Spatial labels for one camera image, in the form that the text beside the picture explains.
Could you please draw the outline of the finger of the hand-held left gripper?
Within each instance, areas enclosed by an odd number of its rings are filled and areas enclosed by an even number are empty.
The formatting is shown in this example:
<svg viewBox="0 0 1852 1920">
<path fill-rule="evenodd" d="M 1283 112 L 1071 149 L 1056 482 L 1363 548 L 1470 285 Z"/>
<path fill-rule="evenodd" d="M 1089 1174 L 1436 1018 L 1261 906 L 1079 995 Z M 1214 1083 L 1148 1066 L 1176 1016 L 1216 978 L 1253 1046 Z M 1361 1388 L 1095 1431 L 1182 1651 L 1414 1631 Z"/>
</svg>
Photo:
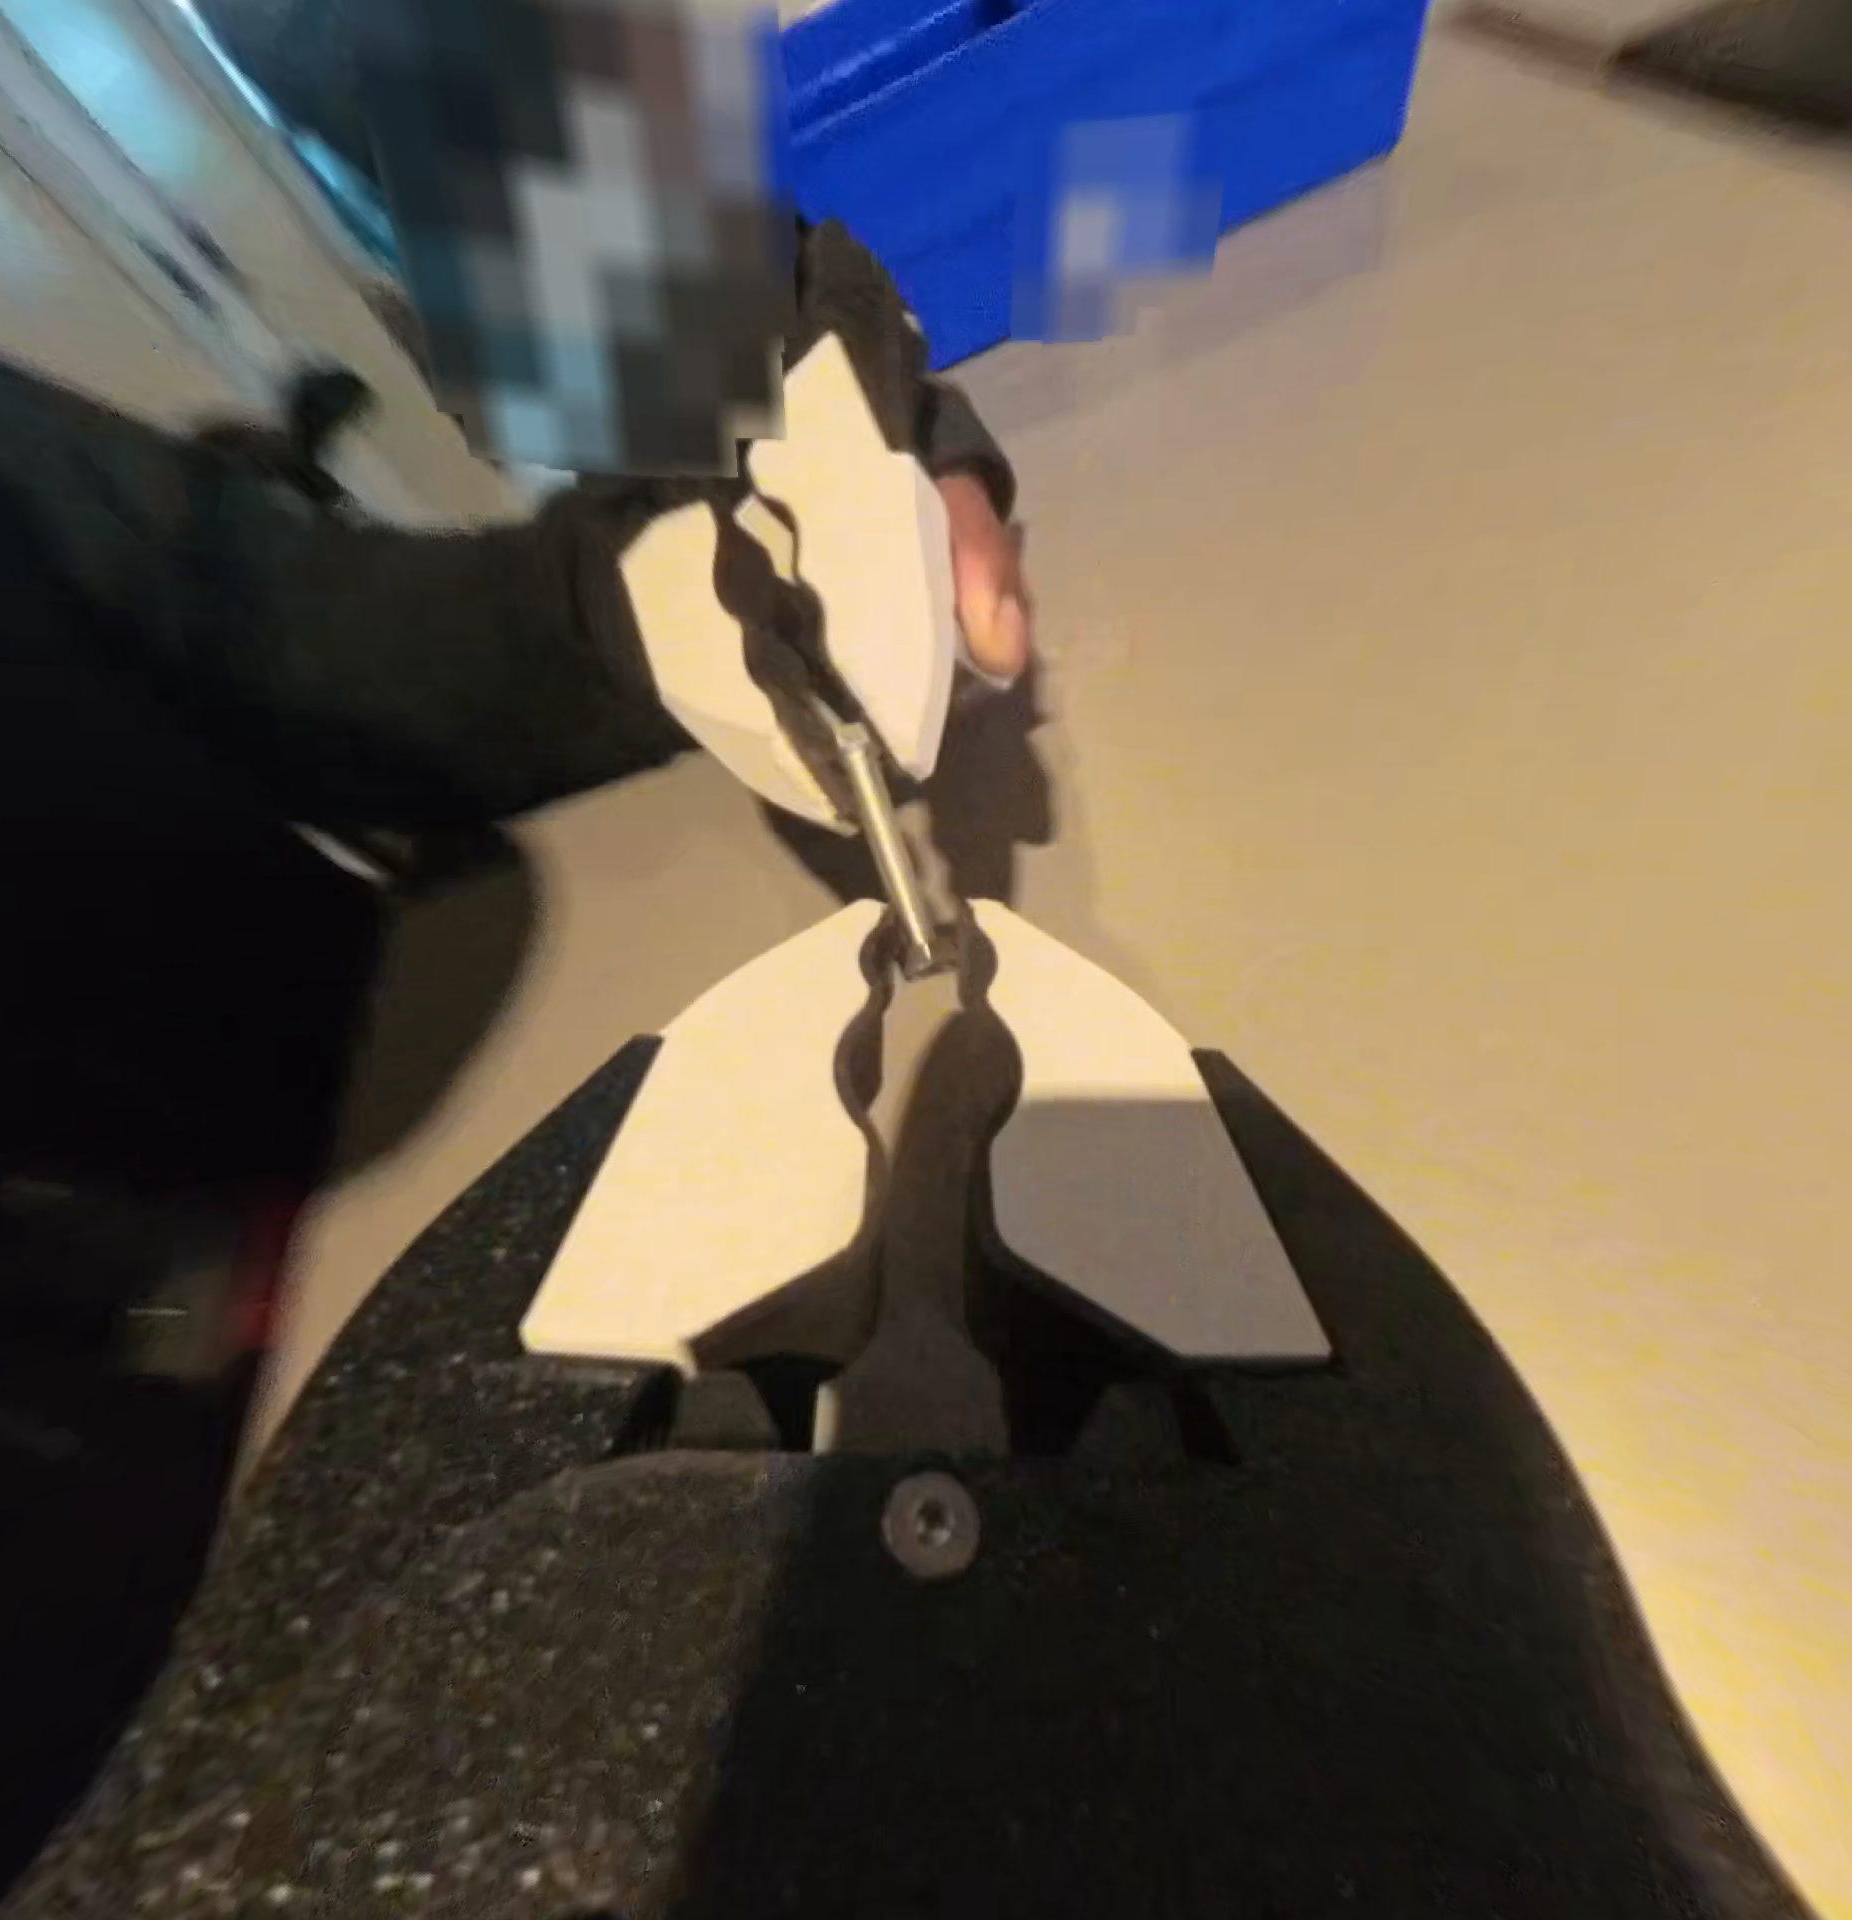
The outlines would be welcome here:
<svg viewBox="0 0 1852 1920">
<path fill-rule="evenodd" d="M 665 713 L 756 800 L 833 835 L 863 832 L 833 725 L 866 719 L 860 637 L 801 573 L 781 503 L 685 503 L 620 563 Z"/>
<path fill-rule="evenodd" d="M 781 400 L 781 432 L 747 447 L 745 472 L 749 529 L 781 538 L 795 687 L 860 724 L 903 780 L 925 780 L 960 650 L 946 505 L 891 446 L 841 333 L 795 358 Z"/>
</svg>

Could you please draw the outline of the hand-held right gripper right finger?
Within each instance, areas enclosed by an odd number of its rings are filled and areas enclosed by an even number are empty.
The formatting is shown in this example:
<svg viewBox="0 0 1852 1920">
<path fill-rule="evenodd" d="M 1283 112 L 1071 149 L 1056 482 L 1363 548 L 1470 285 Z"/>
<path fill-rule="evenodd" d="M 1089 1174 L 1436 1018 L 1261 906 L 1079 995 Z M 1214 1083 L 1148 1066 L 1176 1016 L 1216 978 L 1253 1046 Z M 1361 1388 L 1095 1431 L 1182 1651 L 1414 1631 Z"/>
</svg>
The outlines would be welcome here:
<svg viewBox="0 0 1852 1920">
<path fill-rule="evenodd" d="M 1105 1396 L 1301 1379 L 1336 1352 L 1187 1036 L 996 900 L 970 980 L 1010 1043 L 984 1165 L 979 1327 L 1018 1443 L 1076 1443 Z"/>
</svg>

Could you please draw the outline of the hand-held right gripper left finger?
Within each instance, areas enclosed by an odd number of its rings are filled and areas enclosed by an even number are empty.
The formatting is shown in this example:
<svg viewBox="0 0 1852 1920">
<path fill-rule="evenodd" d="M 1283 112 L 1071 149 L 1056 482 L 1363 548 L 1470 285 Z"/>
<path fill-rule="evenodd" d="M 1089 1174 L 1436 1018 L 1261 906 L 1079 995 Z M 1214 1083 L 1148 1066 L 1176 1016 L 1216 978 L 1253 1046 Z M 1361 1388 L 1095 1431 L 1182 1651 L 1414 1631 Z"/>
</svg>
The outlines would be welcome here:
<svg viewBox="0 0 1852 1920">
<path fill-rule="evenodd" d="M 891 918 L 850 903 L 688 1003 L 519 1325 L 540 1361 L 841 1374 L 874 1330 Z"/>
</svg>

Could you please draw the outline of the silver bolt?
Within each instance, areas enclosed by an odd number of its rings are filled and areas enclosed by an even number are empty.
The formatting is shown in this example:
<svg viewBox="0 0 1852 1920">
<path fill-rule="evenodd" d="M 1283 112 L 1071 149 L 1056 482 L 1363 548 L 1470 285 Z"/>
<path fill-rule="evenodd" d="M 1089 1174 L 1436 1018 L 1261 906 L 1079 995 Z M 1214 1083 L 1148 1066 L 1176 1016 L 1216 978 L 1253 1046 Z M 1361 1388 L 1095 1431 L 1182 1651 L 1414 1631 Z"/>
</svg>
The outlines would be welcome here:
<svg viewBox="0 0 1852 1920">
<path fill-rule="evenodd" d="M 875 734 L 866 724 L 846 722 L 831 708 L 821 708 L 821 715 L 850 795 L 853 819 L 891 905 L 899 943 L 903 937 L 933 937 L 939 932 L 939 924 L 895 812 L 886 757 Z"/>
</svg>

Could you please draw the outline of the person's left forearm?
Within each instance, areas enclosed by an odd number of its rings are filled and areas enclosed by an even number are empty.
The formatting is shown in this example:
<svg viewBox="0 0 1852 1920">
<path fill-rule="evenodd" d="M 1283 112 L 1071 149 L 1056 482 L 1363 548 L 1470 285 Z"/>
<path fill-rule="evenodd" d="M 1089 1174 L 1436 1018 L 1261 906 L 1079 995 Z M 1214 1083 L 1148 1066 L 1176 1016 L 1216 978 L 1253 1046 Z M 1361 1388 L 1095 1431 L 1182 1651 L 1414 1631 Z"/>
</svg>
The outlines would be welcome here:
<svg viewBox="0 0 1852 1920">
<path fill-rule="evenodd" d="M 690 749 L 621 559 L 693 493 L 583 482 L 529 519 L 413 529 L 0 359 L 0 774 L 164 747 L 278 819 L 447 834 Z"/>
</svg>

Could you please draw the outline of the person's left hand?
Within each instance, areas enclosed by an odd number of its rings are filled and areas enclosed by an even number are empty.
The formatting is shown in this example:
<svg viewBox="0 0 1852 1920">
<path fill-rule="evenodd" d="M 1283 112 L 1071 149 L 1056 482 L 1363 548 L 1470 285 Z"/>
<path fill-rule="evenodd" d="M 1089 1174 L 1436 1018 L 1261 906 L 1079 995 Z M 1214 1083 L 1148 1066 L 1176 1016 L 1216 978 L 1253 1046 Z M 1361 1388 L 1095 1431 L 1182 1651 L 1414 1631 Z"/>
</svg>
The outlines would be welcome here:
<svg viewBox="0 0 1852 1920">
<path fill-rule="evenodd" d="M 965 669 L 995 690 L 1017 687 L 1035 655 L 1035 604 L 1020 529 L 970 472 L 938 479 L 948 519 L 955 612 Z"/>
</svg>

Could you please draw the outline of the blue plastic bin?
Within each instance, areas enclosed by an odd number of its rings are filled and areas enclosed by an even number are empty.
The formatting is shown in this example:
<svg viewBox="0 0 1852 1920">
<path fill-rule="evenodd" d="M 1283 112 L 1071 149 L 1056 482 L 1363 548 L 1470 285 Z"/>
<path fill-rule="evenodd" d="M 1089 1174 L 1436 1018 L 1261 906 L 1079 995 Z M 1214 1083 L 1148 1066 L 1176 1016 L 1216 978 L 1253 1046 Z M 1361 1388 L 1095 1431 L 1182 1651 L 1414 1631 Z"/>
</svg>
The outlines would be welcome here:
<svg viewBox="0 0 1852 1920">
<path fill-rule="evenodd" d="M 1394 153 L 1420 3 L 848 3 L 781 34 L 770 158 L 934 367 L 1091 342 L 1220 239 Z"/>
</svg>

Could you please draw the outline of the person's dark jacket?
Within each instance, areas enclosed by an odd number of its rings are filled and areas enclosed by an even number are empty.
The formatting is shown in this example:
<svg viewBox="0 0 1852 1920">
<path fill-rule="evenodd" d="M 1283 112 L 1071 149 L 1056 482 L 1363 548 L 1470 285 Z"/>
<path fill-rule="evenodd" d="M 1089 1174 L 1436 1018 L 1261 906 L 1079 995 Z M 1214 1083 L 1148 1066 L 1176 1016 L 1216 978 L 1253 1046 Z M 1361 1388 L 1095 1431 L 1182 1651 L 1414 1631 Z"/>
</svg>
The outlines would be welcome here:
<svg viewBox="0 0 1852 1920">
<path fill-rule="evenodd" d="M 202 1578 L 383 906 L 289 830 L 0 850 L 0 1902 Z"/>
</svg>

